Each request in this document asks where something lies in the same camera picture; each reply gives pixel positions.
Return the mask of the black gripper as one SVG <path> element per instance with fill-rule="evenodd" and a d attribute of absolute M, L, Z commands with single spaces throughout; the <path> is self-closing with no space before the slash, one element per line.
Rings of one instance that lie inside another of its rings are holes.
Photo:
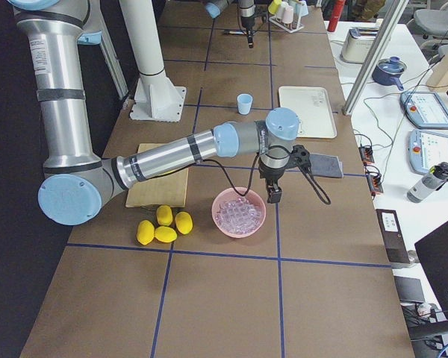
<path fill-rule="evenodd" d="M 247 31 L 247 42 L 248 47 L 253 48 L 253 32 L 257 31 L 264 23 L 267 22 L 267 15 L 259 15 L 255 14 L 254 16 L 244 17 L 241 16 L 239 18 L 240 26 L 244 31 Z"/>
<path fill-rule="evenodd" d="M 260 178 L 267 186 L 267 203 L 277 204 L 282 197 L 279 179 L 286 169 L 298 168 L 304 177 L 311 179 L 310 153 L 303 145 L 295 145 L 290 151 L 283 145 L 271 145 L 268 152 L 259 157 L 258 170 Z"/>

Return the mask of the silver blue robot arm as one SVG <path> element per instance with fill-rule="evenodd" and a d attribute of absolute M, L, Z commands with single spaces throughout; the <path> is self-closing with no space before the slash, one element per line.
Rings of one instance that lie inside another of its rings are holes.
<path fill-rule="evenodd" d="M 99 24 L 97 1 L 14 1 L 18 28 L 29 40 L 37 100 L 49 156 L 37 197 L 53 221 L 78 225 L 94 218 L 113 197 L 136 183 L 171 175 L 213 156 L 255 154 L 268 200 L 281 198 L 279 178 L 286 169 L 309 175 L 308 151 L 296 144 L 298 116 L 277 108 L 263 121 L 226 122 L 130 157 L 94 154 L 81 77 L 78 41 Z"/>
<path fill-rule="evenodd" d="M 229 0 L 207 0 L 201 1 L 207 14 L 216 19 L 231 6 L 234 1 Z M 268 18 L 267 10 L 263 5 L 256 5 L 253 0 L 238 0 L 237 3 L 237 24 L 240 32 L 246 37 L 249 48 L 254 48 L 254 35 L 257 32 L 255 28 L 256 19 L 260 18 L 265 24 Z"/>

